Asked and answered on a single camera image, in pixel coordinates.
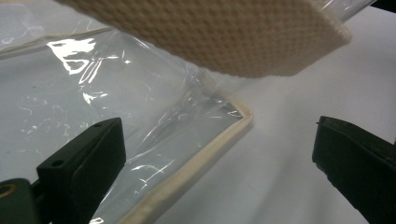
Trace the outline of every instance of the plastic wrinkle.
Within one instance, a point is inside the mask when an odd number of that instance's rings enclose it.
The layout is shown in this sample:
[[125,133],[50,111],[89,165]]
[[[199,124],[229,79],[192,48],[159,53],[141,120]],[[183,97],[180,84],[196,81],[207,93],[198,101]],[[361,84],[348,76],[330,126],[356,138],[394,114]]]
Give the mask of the plastic wrinkle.
[[127,162],[92,223],[115,223],[240,120],[228,81],[118,31],[48,37],[0,60],[0,179],[35,169],[95,122],[121,117]]

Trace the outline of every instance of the black clamp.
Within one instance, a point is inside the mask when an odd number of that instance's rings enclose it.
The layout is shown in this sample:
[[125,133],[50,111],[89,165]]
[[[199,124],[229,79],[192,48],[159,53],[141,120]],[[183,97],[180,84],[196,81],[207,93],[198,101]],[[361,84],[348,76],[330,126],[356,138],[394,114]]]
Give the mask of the black clamp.
[[121,119],[94,124],[37,167],[0,183],[2,224],[87,224],[126,160]]
[[346,121],[321,117],[313,161],[370,223],[396,223],[396,146]]

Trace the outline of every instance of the beige fabric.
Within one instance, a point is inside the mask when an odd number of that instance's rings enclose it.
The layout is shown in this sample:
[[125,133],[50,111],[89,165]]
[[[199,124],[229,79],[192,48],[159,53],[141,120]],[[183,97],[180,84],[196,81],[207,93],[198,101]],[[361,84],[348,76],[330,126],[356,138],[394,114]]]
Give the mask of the beige fabric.
[[289,76],[345,45],[321,0],[58,0],[190,62],[242,77]]

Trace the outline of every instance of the white surface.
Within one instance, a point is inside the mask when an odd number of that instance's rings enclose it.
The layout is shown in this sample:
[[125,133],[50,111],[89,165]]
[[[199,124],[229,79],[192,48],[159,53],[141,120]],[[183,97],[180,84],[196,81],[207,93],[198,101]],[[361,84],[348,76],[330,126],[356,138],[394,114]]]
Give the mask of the white surface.
[[369,7],[352,43],[241,92],[255,127],[156,223],[367,223],[311,160],[320,116],[396,135],[396,14]]

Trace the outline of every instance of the clear plastic sheet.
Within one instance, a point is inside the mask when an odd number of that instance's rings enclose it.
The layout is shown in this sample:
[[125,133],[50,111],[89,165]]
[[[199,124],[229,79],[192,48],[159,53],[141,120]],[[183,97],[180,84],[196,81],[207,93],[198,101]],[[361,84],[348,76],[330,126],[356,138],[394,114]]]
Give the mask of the clear plastic sheet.
[[325,8],[330,7],[341,21],[347,21],[356,13],[376,0],[325,0]]
[[236,92],[245,80],[208,72],[72,11],[64,29],[40,23],[60,6],[45,3],[52,11],[46,15],[44,3],[35,4],[0,5],[20,12],[7,14],[11,25],[1,34],[0,181],[34,182],[44,159],[95,122],[120,117],[127,162],[92,220],[116,223],[242,118],[223,90]]

